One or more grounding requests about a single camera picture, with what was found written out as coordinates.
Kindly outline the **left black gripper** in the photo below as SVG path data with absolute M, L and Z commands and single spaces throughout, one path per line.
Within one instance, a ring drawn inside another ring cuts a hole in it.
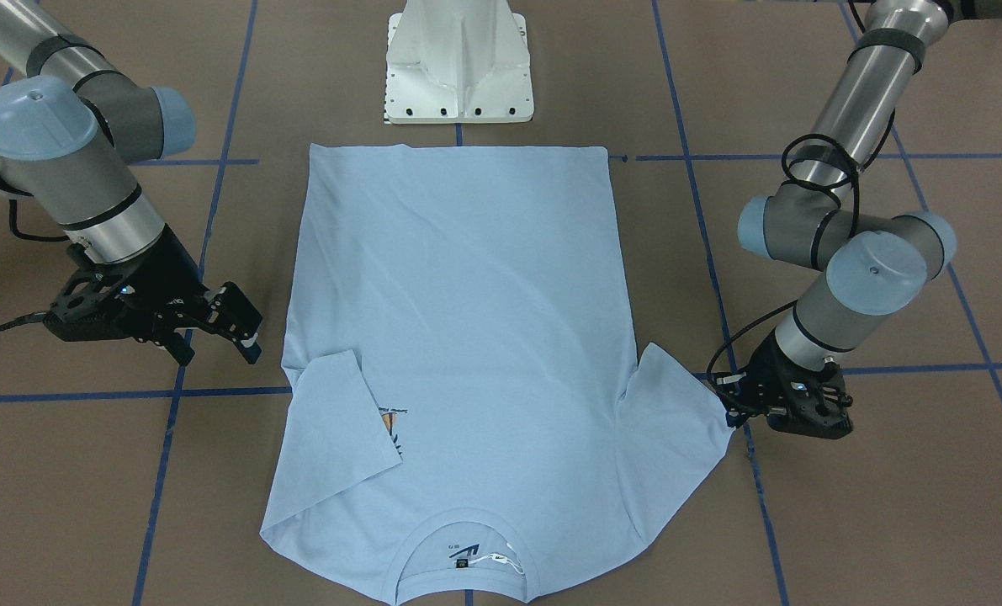
M 770 415 L 778 409 L 797 413 L 808 405 L 808 369 L 787 357 L 773 333 L 766 335 L 740 372 L 743 377 L 711 375 L 712 388 L 739 389 L 740 410 L 726 410 L 730 428 L 744 426 L 754 415 Z

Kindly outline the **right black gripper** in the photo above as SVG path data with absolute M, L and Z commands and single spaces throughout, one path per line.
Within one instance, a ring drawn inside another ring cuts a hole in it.
M 207 289 L 199 280 L 198 266 L 169 224 L 144 252 L 119 263 L 97 263 L 93 271 L 124 274 L 126 287 L 121 299 L 143 314 L 139 343 L 151 343 L 165 350 L 180 367 L 188 367 L 194 350 L 178 315 L 189 316 Z M 238 284 L 226 281 L 207 291 L 207 330 L 234 344 L 248 364 L 261 357 L 258 331 L 262 315 Z

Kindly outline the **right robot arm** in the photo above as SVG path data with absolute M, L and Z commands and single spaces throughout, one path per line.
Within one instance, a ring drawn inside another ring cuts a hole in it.
M 0 1 L 0 56 L 21 79 L 0 86 L 0 195 L 17 225 L 38 200 L 69 242 L 77 271 L 39 323 L 65 342 L 136 340 L 185 367 L 198 329 L 234 344 L 249 364 L 262 315 L 236 284 L 204 286 L 199 268 L 131 172 L 189 149 L 196 122 L 172 88 L 136 85 L 96 46 L 31 1 Z

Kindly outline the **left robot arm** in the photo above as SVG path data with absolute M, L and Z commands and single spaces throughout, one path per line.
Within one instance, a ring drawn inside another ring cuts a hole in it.
M 954 257 L 955 231 L 938 215 L 863 214 L 861 179 L 902 93 L 955 15 L 946 1 L 874 1 L 812 130 L 782 151 L 777 191 L 740 214 L 747 252 L 819 277 L 770 311 L 777 325 L 743 368 L 708 373 L 731 428 L 765 417 L 782 433 L 845 437 L 853 398 L 840 364 Z

